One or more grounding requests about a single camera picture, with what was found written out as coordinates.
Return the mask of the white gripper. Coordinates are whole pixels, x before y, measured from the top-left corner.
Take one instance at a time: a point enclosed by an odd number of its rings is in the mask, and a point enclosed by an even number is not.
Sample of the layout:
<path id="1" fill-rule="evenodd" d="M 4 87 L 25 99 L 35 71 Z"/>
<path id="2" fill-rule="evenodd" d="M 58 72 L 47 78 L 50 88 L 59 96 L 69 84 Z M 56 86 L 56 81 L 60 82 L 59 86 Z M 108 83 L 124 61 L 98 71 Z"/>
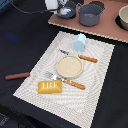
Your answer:
<path id="1" fill-rule="evenodd" d="M 56 9 L 58 4 L 64 5 L 67 0 L 45 0 L 47 9 Z"/>

